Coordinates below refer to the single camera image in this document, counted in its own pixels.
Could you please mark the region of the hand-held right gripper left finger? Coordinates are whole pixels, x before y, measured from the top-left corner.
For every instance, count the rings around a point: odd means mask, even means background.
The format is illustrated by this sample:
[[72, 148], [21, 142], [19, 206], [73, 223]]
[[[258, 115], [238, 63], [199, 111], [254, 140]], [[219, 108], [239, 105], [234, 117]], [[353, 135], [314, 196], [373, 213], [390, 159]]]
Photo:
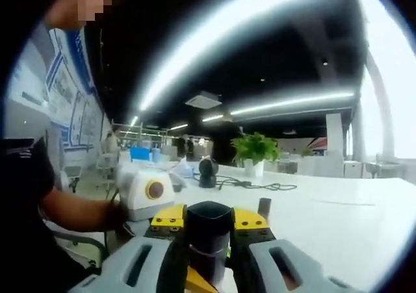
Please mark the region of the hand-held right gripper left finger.
[[130, 239], [70, 292], [184, 292], [188, 247], [187, 206], [161, 210], [144, 236]]

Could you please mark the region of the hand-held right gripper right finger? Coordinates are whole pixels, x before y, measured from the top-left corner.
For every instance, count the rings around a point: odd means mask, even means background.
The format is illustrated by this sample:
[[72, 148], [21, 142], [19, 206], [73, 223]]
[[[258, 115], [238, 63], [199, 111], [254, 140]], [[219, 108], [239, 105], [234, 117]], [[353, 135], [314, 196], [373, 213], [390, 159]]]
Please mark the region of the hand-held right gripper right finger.
[[357, 292], [284, 239], [260, 214], [232, 209], [231, 269], [239, 292]]

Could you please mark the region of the person's left hand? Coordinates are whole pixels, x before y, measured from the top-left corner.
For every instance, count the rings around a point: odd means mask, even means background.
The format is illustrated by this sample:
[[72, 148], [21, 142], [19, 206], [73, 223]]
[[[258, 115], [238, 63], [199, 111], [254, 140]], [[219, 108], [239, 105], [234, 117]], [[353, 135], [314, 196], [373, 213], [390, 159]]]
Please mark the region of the person's left hand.
[[127, 224], [128, 211], [116, 200], [110, 200], [105, 215], [105, 230], [115, 231], [118, 236], [133, 238], [135, 236]]

